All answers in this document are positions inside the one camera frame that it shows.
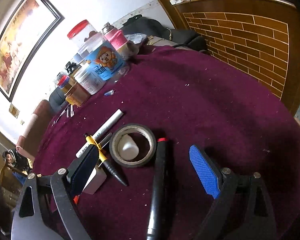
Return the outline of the clear packet red candle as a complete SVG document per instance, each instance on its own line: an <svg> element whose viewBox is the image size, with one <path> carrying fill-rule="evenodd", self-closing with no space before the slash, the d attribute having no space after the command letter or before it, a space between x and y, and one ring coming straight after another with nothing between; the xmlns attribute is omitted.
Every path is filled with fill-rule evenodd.
<svg viewBox="0 0 300 240"><path fill-rule="evenodd" d="M78 204L78 201L79 201L79 195L74 196L73 201L74 201L74 203L77 205L77 204Z"/></svg>

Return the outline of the white charger plug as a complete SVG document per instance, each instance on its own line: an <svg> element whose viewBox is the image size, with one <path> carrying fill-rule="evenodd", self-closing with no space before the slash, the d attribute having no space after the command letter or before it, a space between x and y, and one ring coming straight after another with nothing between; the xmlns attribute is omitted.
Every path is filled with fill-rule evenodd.
<svg viewBox="0 0 300 240"><path fill-rule="evenodd" d="M94 194L106 181L106 178L107 175L103 168L96 165L83 189L83 193Z"/></svg>

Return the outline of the yellow black mechanical pencil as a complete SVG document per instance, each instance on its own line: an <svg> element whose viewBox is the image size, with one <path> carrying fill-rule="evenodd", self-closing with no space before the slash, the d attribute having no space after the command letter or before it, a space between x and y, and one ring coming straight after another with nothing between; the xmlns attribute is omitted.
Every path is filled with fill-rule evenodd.
<svg viewBox="0 0 300 240"><path fill-rule="evenodd" d="M104 165L104 167L108 170L108 172L115 177L122 185L128 186L128 183L126 180L121 176L121 174L118 172L118 170L114 167L114 165L111 163L109 159L106 158L106 156L103 153L103 149L100 144L96 142L96 140L90 136L88 133L84 134L84 137L88 144L95 145L98 148L99 153L99 159L101 161L101 164Z"/></svg>

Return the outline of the black pen red band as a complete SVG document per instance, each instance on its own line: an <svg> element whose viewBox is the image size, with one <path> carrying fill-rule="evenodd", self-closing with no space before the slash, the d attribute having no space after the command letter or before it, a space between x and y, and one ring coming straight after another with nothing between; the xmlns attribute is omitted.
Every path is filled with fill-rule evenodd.
<svg viewBox="0 0 300 240"><path fill-rule="evenodd" d="M160 138L157 142L155 156L153 188L151 197L150 215L146 232L146 239L159 239L160 235L160 209L164 194L166 145L168 139Z"/></svg>

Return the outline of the small white dropper bottle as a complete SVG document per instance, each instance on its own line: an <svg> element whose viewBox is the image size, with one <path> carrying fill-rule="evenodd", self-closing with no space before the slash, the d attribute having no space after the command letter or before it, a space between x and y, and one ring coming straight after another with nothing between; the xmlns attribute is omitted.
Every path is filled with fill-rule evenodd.
<svg viewBox="0 0 300 240"><path fill-rule="evenodd" d="M139 148L132 137L125 134L118 143L117 151L120 157L125 161L131 161L139 154Z"/></svg>

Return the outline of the black tape roll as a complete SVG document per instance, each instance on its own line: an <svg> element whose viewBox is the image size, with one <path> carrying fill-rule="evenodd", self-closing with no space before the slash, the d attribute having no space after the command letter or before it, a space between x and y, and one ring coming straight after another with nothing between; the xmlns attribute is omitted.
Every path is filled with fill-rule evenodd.
<svg viewBox="0 0 300 240"><path fill-rule="evenodd" d="M132 133L137 133L144 137L149 145L149 150L146 155L135 160L140 156L140 148L130 136ZM126 168L137 168L146 165L154 156L157 148L157 141L153 132L146 126L141 124L126 124L120 127L111 136L109 142L109 152L116 163Z"/></svg>

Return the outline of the wooden chair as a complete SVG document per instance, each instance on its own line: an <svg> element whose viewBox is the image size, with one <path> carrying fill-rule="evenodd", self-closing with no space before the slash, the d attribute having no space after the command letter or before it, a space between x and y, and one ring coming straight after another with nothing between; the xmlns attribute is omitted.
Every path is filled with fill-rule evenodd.
<svg viewBox="0 0 300 240"><path fill-rule="evenodd" d="M14 172L22 178L27 176L25 173L12 167L7 160L4 160L4 165L0 170L0 186L13 194L19 195L23 186L18 178L14 176Z"/></svg>

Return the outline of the seated person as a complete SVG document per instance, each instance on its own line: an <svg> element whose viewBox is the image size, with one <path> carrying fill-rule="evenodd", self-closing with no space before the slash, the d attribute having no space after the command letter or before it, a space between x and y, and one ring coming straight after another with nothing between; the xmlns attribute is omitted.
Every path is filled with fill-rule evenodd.
<svg viewBox="0 0 300 240"><path fill-rule="evenodd" d="M32 161L19 154L16 149L10 149L2 153L2 157L10 166L18 169L23 174L29 174L32 171Z"/></svg>

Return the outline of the maroon tablecloth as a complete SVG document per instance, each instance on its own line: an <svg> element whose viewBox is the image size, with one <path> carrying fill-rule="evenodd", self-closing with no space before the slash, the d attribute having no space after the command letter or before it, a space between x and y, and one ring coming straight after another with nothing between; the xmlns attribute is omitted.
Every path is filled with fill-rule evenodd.
<svg viewBox="0 0 300 240"><path fill-rule="evenodd" d="M173 146L170 239L193 239L213 201L189 160L192 145L235 174L259 172L277 236L300 239L300 126L283 103L253 77L196 51L146 46L129 64L114 95L99 92L46 131L34 171L50 175L67 167L84 134L120 109L117 127L145 125Z"/></svg>

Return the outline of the black pen far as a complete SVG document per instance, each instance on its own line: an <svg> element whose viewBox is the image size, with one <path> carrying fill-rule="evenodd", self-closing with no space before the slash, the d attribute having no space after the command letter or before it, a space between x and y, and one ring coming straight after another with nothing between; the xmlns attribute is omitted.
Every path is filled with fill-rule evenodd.
<svg viewBox="0 0 300 240"><path fill-rule="evenodd" d="M65 109L63 109L63 111L62 111L61 114L58 116L58 118L57 118L56 120L53 121L52 126L54 126L54 125L59 121L59 119L60 119L60 118L68 111L68 107L69 107L69 105L67 105L67 106L65 107Z"/></svg>

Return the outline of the white marker pen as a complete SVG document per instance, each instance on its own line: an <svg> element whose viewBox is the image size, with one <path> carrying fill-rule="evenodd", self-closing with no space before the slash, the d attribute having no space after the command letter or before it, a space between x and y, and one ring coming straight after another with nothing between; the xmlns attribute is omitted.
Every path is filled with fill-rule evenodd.
<svg viewBox="0 0 300 240"><path fill-rule="evenodd" d="M108 132L123 116L123 111L118 109L93 135L92 137L98 141L106 132ZM83 152L88 148L88 143L86 142L80 150L76 153L76 157L79 158Z"/></svg>

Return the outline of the black leather sofa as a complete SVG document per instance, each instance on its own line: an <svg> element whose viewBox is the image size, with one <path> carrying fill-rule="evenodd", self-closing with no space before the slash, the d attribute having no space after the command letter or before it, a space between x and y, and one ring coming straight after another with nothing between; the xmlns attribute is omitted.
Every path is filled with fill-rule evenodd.
<svg viewBox="0 0 300 240"><path fill-rule="evenodd" d="M59 87L56 87L50 94L49 104L54 114L59 113L68 105L68 102L65 100L65 94Z"/></svg>

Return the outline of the white plastic tub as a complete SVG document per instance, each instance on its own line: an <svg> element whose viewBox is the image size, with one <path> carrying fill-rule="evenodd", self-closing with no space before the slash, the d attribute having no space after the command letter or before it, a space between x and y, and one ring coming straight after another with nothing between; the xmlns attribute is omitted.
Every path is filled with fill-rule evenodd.
<svg viewBox="0 0 300 240"><path fill-rule="evenodd" d="M90 95L99 92L106 84L88 63L76 72L74 78Z"/></svg>

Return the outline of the red lid clear jar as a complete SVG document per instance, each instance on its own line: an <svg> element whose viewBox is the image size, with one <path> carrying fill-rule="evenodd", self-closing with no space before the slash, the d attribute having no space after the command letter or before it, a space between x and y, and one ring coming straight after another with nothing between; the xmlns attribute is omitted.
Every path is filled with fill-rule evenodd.
<svg viewBox="0 0 300 240"><path fill-rule="evenodd" d="M98 33L88 20L82 20L75 25L67 34L70 54L81 55L87 49L87 42Z"/></svg>

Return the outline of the framed painting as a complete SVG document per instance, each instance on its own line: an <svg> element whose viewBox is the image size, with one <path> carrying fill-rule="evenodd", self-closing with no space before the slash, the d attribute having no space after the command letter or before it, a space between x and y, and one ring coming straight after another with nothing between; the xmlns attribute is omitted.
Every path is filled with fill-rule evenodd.
<svg viewBox="0 0 300 240"><path fill-rule="evenodd" d="M11 102L43 42L64 20L49 0L21 0L0 34L0 92Z"/></svg>

